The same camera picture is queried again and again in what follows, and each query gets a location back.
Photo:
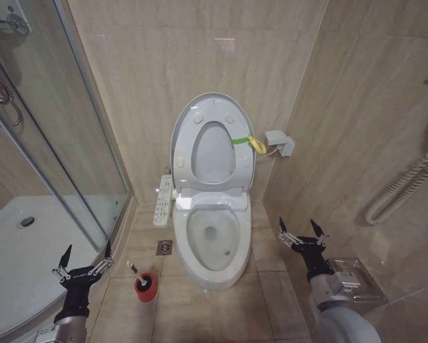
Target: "green strap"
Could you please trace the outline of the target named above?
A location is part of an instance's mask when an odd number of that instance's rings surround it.
[[[232,139],[231,143],[232,144],[242,144],[242,143],[247,143],[248,141],[249,141],[249,137],[244,137],[244,138]]]

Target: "yellow cable tie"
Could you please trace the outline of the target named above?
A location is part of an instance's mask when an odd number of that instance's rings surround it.
[[[255,151],[261,155],[266,154],[266,146],[261,143],[258,139],[249,136],[250,144],[255,148]]]

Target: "shower enclosure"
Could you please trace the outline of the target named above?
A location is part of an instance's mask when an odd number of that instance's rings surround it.
[[[65,1],[0,0],[0,337],[63,294],[51,269],[91,264],[129,191]]]

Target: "wall outlet box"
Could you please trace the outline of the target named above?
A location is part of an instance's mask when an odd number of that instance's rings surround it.
[[[288,137],[282,130],[272,130],[264,132],[268,146],[277,145],[280,154],[285,156],[292,155],[294,149],[293,140]]]

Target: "toilet brush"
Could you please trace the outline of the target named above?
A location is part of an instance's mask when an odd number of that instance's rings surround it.
[[[126,261],[126,265],[137,277],[134,283],[134,290],[136,291],[137,297],[141,302],[150,302],[155,298],[156,291],[158,290],[156,277],[150,273],[140,274],[134,264],[130,261]]]

